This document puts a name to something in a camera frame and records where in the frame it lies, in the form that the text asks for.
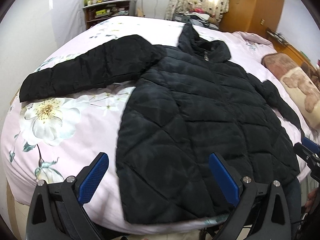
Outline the person's right hand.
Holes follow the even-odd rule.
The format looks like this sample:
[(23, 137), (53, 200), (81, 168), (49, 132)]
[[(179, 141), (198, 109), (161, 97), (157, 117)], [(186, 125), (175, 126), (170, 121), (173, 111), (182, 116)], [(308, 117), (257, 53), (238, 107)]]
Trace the person's right hand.
[(306, 201), (306, 204), (304, 205), (306, 213), (308, 213), (311, 210), (311, 208), (312, 208), (312, 206), (313, 206), (313, 204), (315, 202), (315, 199), (316, 199), (316, 196), (317, 196), (317, 192), (318, 192), (318, 188), (313, 189), (308, 194), (308, 200)]

